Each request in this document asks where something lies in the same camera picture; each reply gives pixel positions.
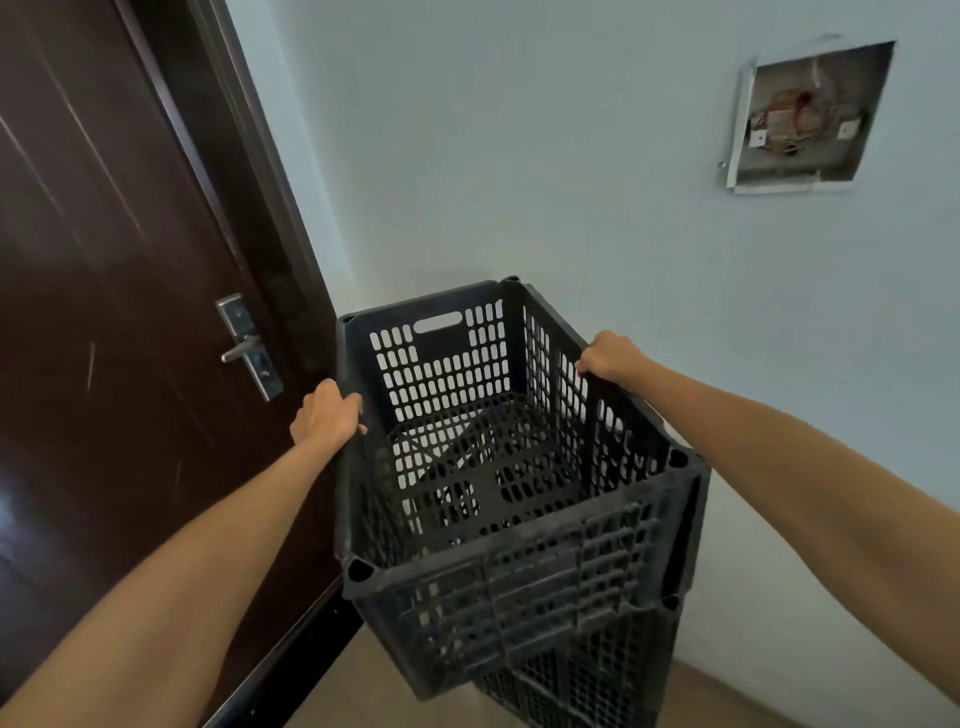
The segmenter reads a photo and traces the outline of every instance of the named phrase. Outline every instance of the open electrical box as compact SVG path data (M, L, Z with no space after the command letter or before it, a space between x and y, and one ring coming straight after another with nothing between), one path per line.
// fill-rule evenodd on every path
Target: open electrical box
M738 194L852 185L874 127L894 42L754 59L744 69L727 187Z

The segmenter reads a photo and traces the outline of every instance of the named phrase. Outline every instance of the plastic crate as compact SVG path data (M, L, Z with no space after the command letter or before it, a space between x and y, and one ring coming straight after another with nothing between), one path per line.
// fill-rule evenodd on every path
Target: plastic crate
M627 617L477 688L534 728L652 728L680 624L679 599Z
M351 314L337 336L370 429L337 467L344 594L419 699L688 587L696 539L668 562L708 467L576 375L586 343L531 286Z

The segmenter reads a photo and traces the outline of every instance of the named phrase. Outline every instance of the door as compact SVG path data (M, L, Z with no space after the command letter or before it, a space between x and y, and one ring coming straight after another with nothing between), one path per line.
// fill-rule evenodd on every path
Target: door
M290 446L303 392L264 401L220 361L215 302L255 295L244 283L110 2L0 0L0 702ZM322 486L213 705L336 577Z

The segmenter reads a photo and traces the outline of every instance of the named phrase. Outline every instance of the hand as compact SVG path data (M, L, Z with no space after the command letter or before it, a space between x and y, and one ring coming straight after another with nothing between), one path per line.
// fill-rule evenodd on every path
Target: hand
M365 425L360 425L363 401L360 395L342 397L337 382L324 379L317 389L303 398L303 407L290 425L294 443L316 443L330 452L344 446L354 432L367 434Z
M629 338L601 331L580 355L576 369L578 374L590 372L638 394L637 374L649 363L650 359Z

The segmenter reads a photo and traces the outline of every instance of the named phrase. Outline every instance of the forearm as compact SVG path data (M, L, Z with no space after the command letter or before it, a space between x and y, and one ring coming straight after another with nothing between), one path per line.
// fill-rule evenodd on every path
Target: forearm
M960 701L960 515L790 415L650 360L641 394L860 621Z
M192 726L331 452L288 451L125 577L0 710L0 726Z

